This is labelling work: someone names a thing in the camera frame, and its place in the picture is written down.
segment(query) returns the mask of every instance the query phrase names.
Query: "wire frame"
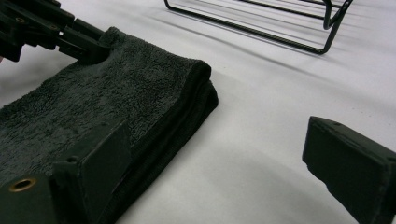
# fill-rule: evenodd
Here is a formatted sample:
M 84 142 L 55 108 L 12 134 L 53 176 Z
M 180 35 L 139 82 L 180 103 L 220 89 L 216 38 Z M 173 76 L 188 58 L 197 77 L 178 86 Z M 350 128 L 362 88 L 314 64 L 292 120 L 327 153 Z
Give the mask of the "wire frame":
M 255 35 L 258 37 L 269 39 L 271 41 L 274 41 L 274 42 L 277 42 L 277 43 L 280 43 L 280 44 L 283 44 L 283 45 L 286 45 L 289 47 L 301 49 L 301 50 L 308 51 L 308 52 L 315 53 L 315 54 L 324 54 L 327 51 L 329 51 L 329 49 L 332 45 L 332 42 L 334 41 L 334 38 L 337 34 L 338 28 L 340 27 L 341 22 L 342 22 L 344 16 L 346 15 L 347 10 L 353 0 L 346 0 L 342 5 L 334 5 L 331 0 L 322 0 L 322 1 L 296 0 L 296 1 L 305 2 L 307 4 L 325 6 L 323 16 L 309 14 L 309 13 L 306 13 L 303 11 L 298 11 L 298 10 L 294 10 L 294 9 L 290 9 L 290 8 L 286 8 L 286 7 L 278 7 L 275 5 L 266 4 L 264 2 L 257 2 L 257 1 L 251 1 L 251 0 L 234 0 L 234 1 L 251 4 L 254 6 L 258 6 L 258 7 L 271 8 L 274 10 L 287 12 L 287 13 L 291 13 L 291 14 L 295 14 L 295 15 L 299 15 L 299 16 L 303 16 L 303 17 L 307 17 L 307 18 L 311 18 L 311 19 L 315 19 L 315 20 L 322 20 L 323 21 L 323 29 L 330 30 L 329 35 L 327 36 L 327 39 L 326 39 L 326 42 L 325 42 L 323 48 L 316 48 L 316 47 L 309 46 L 304 43 L 298 42 L 293 39 L 288 39 L 288 38 L 280 36 L 280 35 L 266 33 L 264 31 L 261 31 L 258 29 L 253 29 L 251 27 L 244 26 L 242 24 L 237 24 L 235 22 L 215 18 L 215 17 L 209 16 L 209 15 L 206 15 L 204 13 L 198 13 L 196 11 L 187 10 L 185 8 L 171 6 L 169 4 L 168 0 L 164 0 L 167 8 L 169 8 L 172 11 L 175 11 L 176 13 L 185 14 L 185 15 L 188 15 L 188 16 L 191 16 L 194 18 L 204 20 L 204 21 L 214 22 L 216 24 L 219 24 L 219 25 L 222 25 L 225 27 L 229 27 L 229 28 L 235 29 L 237 31 L 242 31 L 242 32 L 248 33 L 250 35 Z

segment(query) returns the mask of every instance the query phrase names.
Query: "black wire rack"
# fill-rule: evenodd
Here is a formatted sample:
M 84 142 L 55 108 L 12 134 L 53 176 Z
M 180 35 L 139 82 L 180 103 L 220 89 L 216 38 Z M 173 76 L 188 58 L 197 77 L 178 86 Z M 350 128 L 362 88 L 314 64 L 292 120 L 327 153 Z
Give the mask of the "black wire rack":
M 194 18 L 198 18 L 200 20 L 203 21 L 210 21 L 210 22 L 214 22 L 216 24 L 225 26 L 225 27 L 229 27 L 232 29 L 235 29 L 237 31 L 241 31 L 241 32 L 245 32 L 248 33 L 250 35 L 255 35 L 258 37 L 262 37 L 265 39 L 269 39 L 271 41 L 286 45 L 286 46 L 290 46 L 296 49 L 301 49 L 301 50 L 305 50 L 308 52 L 312 52 L 315 54 L 324 54 L 327 51 L 329 51 L 332 42 L 334 41 L 334 38 L 337 34 L 338 28 L 341 25 L 341 22 L 344 18 L 344 16 L 347 13 L 347 10 L 349 8 L 349 6 L 351 5 L 353 0 L 345 0 L 344 2 L 342 2 L 341 4 L 337 5 L 332 3 L 332 0 L 291 0 L 291 1 L 295 1 L 295 2 L 302 2 L 306 5 L 309 6 L 318 6 L 318 7 L 324 7 L 324 10 L 322 10 L 324 12 L 324 15 L 317 15 L 317 14 L 311 14 L 302 10 L 296 10 L 294 8 L 290 8 L 290 7 L 280 7 L 277 4 L 273 3 L 268 3 L 268 2 L 264 2 L 264 1 L 251 1 L 251 0 L 229 0 L 229 1 L 233 1 L 233 2 L 238 2 L 241 4 L 249 4 L 255 7 L 260 7 L 262 9 L 265 8 L 270 8 L 271 10 L 276 10 L 276 11 L 281 11 L 283 13 L 290 13 L 290 14 L 294 14 L 294 15 L 298 15 L 298 16 L 302 16 L 302 17 L 306 17 L 312 20 L 320 20 L 323 21 L 322 23 L 322 28 L 323 31 L 324 30 L 330 30 L 329 32 L 327 32 L 327 39 L 326 42 L 323 46 L 323 44 L 321 43 L 322 47 L 314 47 L 314 46 L 310 46 L 308 44 L 302 43 L 301 41 L 292 39 L 292 38 L 287 38 L 285 36 L 281 36 L 281 35 L 275 35 L 275 34 L 271 34 L 271 33 L 267 33 L 264 32 L 263 30 L 260 29 L 255 29 L 252 27 L 248 27 L 246 25 L 243 24 L 239 24 L 233 21 L 227 21 L 224 20 L 222 18 L 219 17 L 213 17 L 208 15 L 207 13 L 204 12 L 200 12 L 199 10 L 194 10 L 193 7 L 176 7 L 178 6 L 178 4 L 171 4 L 169 3 L 168 0 L 164 0 L 166 6 L 172 10 L 175 11 L 176 13 L 180 13 L 180 14 L 185 14 Z

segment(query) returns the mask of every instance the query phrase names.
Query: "black mechanical part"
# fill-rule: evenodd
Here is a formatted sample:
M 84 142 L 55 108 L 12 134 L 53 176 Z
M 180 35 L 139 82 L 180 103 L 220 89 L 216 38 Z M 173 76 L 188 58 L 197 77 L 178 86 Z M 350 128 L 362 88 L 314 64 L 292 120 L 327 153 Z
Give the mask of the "black mechanical part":
M 131 163 L 127 122 L 92 130 L 53 163 L 52 176 L 33 174 L 0 188 L 2 224 L 98 223 Z
M 396 153 L 341 123 L 311 117 L 303 161 L 360 224 L 390 224 Z
M 56 49 L 82 63 L 99 63 L 110 52 L 98 40 L 102 31 L 60 9 L 52 0 L 0 0 L 0 56 L 13 62 L 23 45 Z
M 330 32 L 329 32 L 329 35 L 327 37 L 326 43 L 324 44 L 323 49 L 314 48 L 312 46 L 308 46 L 308 45 L 302 44 L 300 42 L 296 42 L 296 41 L 293 41 L 293 40 L 290 40 L 290 39 L 287 39 L 287 38 L 284 38 L 284 37 L 281 37 L 281 36 L 278 36 L 278 35 L 272 35 L 272 34 L 269 34 L 269 33 L 265 33 L 263 31 L 252 29 L 252 28 L 240 25 L 240 24 L 236 24 L 234 22 L 221 20 L 221 19 L 218 19 L 218 18 L 214 18 L 214 17 L 211 17 L 211 16 L 207 16 L 207 15 L 201 14 L 201 13 L 197 13 L 197 12 L 194 12 L 194 11 L 183 9 L 181 7 L 174 7 L 174 6 L 171 6 L 169 4 L 168 0 L 163 0 L 163 1 L 165 2 L 165 5 L 166 5 L 167 8 L 169 8 L 170 10 L 175 11 L 177 13 L 185 14 L 185 15 L 188 15 L 188 16 L 191 16 L 191 17 L 194 17 L 194 18 L 198 18 L 198 19 L 204 20 L 204 21 L 214 22 L 214 23 L 217 23 L 217 24 L 225 26 L 225 27 L 230 27 L 230 28 L 235 29 L 237 31 L 242 31 L 242 32 L 245 32 L 247 34 L 255 35 L 255 36 L 258 36 L 258 37 L 261 37 L 261 38 L 264 38 L 264 39 L 269 39 L 271 41 L 274 41 L 274 42 L 277 42 L 277 43 L 280 43 L 280 44 L 283 44 L 283 45 L 286 45 L 286 46 L 289 46 L 289 47 L 293 47 L 293 48 L 296 48 L 296 49 L 301 49 L 301 50 L 308 51 L 308 52 L 315 53 L 315 54 L 324 54 L 324 53 L 328 52 L 330 47 L 332 46 L 332 42 L 334 41 L 335 35 L 337 34 L 337 31 L 338 31 L 338 28 L 340 27 L 341 22 L 342 22 L 344 16 L 346 15 L 347 10 L 348 10 L 348 8 L 351 5 L 353 0 L 346 0 L 344 2 L 344 4 L 341 5 L 341 6 L 333 5 L 331 0 L 322 0 L 322 2 L 311 1 L 311 0 L 300 0 L 300 1 L 307 2 L 307 3 L 315 4 L 315 5 L 324 5 L 325 6 L 325 15 L 324 15 L 324 17 L 316 16 L 316 15 L 312 15 L 312 14 L 307 14 L 307 13 L 304 13 L 304 12 L 301 12 L 301 11 L 292 10 L 292 9 L 288 9 L 288 8 L 277 7 L 277 6 L 273 6 L 273 5 L 270 5 L 270 4 L 264 4 L 264 3 L 256 2 L 256 1 L 236 0 L 236 1 L 245 2 L 247 4 L 253 4 L 253 5 L 256 5 L 256 6 L 260 6 L 260 7 L 269 7 L 269 8 L 274 9 L 274 10 L 285 11 L 285 12 L 289 12 L 289 13 L 292 13 L 292 14 L 305 16 L 305 17 L 308 17 L 308 18 L 323 20 L 323 28 L 325 30 L 331 29 Z M 333 7 L 334 8 L 338 8 L 338 10 L 332 16 L 332 8 Z

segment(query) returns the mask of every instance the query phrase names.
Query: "white surface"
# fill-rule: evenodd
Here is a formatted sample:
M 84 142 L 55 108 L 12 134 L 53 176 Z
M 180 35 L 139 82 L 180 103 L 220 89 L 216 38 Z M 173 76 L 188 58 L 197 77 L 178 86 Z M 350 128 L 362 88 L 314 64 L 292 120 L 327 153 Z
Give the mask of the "white surface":
M 318 116 L 396 150 L 395 1 L 355 0 L 323 56 L 179 16 L 162 0 L 62 3 L 213 68 L 219 107 L 118 223 L 356 223 L 306 169 L 304 139 Z M 0 63 L 0 106 L 73 61 L 24 47 L 19 63 Z

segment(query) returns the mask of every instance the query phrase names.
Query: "dark gray towel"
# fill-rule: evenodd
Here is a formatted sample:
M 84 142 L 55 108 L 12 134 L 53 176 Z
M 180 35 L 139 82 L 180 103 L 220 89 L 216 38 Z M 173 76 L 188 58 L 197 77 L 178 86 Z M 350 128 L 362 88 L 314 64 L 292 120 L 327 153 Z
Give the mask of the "dark gray towel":
M 92 129 L 127 119 L 130 170 L 99 223 L 112 223 L 149 186 L 218 105 L 210 66 L 110 28 L 99 64 L 73 63 L 0 110 L 0 187 L 51 165 Z

